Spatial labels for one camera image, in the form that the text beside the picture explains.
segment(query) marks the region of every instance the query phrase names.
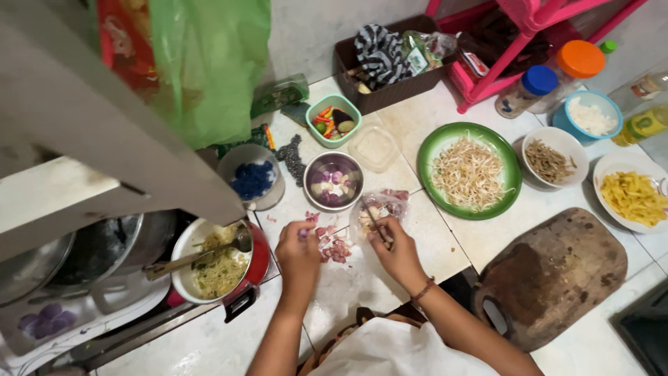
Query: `green plate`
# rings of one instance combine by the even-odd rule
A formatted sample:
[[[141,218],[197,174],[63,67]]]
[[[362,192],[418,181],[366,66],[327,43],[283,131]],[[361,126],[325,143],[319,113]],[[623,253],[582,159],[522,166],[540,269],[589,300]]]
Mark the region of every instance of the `green plate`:
[[[470,211],[467,207],[455,206],[448,203],[446,194],[432,185],[432,162],[438,157],[442,150],[447,149],[454,144],[460,136],[467,136],[470,132],[472,138],[484,141],[490,145],[496,154],[501,158],[504,168],[501,171],[500,179],[504,184],[504,189],[515,188],[514,191],[507,192],[503,199],[492,207],[489,207],[478,213]],[[464,219],[482,220],[496,217],[508,210],[520,194],[522,187],[522,169],[517,161],[515,151],[508,144],[505,138],[493,130],[475,124],[472,122],[453,122],[441,126],[425,138],[420,152],[417,155],[417,169],[420,172],[422,185],[427,189],[429,196],[448,213]]]

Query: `white bowl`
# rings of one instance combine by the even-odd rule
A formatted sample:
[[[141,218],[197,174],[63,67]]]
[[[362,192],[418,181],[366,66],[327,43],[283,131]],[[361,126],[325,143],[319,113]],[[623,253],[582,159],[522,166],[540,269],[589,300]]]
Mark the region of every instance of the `white bowl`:
[[[545,181],[542,177],[538,176],[534,172],[529,162],[526,160],[526,155],[524,151],[527,146],[532,143],[534,140],[541,140],[546,146],[560,152],[570,164],[570,158],[573,158],[577,168],[575,169],[575,174],[566,177],[564,180],[559,183],[550,183]],[[585,148],[582,147],[579,141],[575,139],[570,133],[559,128],[553,128],[551,126],[544,126],[542,128],[534,129],[529,132],[524,141],[522,141],[522,163],[526,169],[528,169],[539,181],[549,185],[550,187],[555,188],[568,188],[580,185],[587,178],[587,173],[589,173],[589,158],[587,157],[587,152]]]
[[[639,233],[662,233],[668,231],[668,220],[660,221],[654,227],[647,227],[642,223],[625,219],[617,214],[617,212],[605,202],[603,195],[601,195],[603,178],[616,172],[628,173],[631,171],[635,171],[638,175],[649,175],[650,180],[654,182],[657,190],[662,195],[668,195],[668,173],[666,173],[661,166],[654,163],[654,161],[646,155],[633,153],[631,151],[616,151],[601,158],[594,168],[594,188],[596,190],[596,196],[599,198],[599,201],[601,201],[601,205],[603,205],[617,222],[629,230]]]
[[[194,247],[194,244],[199,244],[204,242],[207,236],[214,231],[221,231],[224,227],[211,223],[204,218],[196,219],[192,222],[181,236],[176,241],[174,245],[174,251],[172,252],[172,261],[178,260],[181,257],[185,257],[189,254],[194,254],[202,250],[202,247]],[[242,253],[238,250],[235,250],[232,254],[232,257],[241,259],[244,258],[248,261],[248,265],[251,264],[251,253]],[[190,266],[185,266],[177,271],[172,272],[172,283],[174,288],[183,299],[195,303],[195,304],[211,304],[222,300],[224,296],[220,296],[215,299],[205,299],[202,295],[200,287],[195,282],[192,270]]]

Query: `pot handle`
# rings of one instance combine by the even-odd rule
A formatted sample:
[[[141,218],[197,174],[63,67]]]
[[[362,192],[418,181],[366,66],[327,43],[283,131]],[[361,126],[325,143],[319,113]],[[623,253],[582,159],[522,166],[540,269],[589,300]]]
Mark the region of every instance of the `pot handle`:
[[[222,304],[225,306],[225,324],[250,308],[260,296],[260,288],[249,281],[245,282],[241,291],[241,295],[232,298],[232,301],[222,300]]]

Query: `dried anchovy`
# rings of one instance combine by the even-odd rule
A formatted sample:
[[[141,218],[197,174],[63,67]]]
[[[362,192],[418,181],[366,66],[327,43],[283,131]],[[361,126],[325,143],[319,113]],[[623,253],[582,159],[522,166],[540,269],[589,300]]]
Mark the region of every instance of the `dried anchovy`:
[[[299,156],[300,142],[301,136],[296,134],[292,140],[290,140],[289,144],[282,146],[275,154],[276,159],[285,161],[288,172],[295,178],[295,183],[299,188],[303,186],[304,172],[306,171],[306,165],[302,163],[301,157]]]
[[[577,168],[572,156],[570,156],[570,165],[568,165],[564,155],[546,146],[541,141],[533,140],[524,151],[531,169],[538,176],[549,183],[560,183],[575,174],[575,171],[568,169],[569,167]]]

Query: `green lid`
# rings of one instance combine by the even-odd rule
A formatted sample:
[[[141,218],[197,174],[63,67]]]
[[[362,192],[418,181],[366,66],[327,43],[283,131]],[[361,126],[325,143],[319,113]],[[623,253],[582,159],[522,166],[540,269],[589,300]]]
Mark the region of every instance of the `green lid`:
[[[607,40],[601,43],[599,48],[604,54],[611,54],[613,51],[617,49],[617,42],[613,40]]]

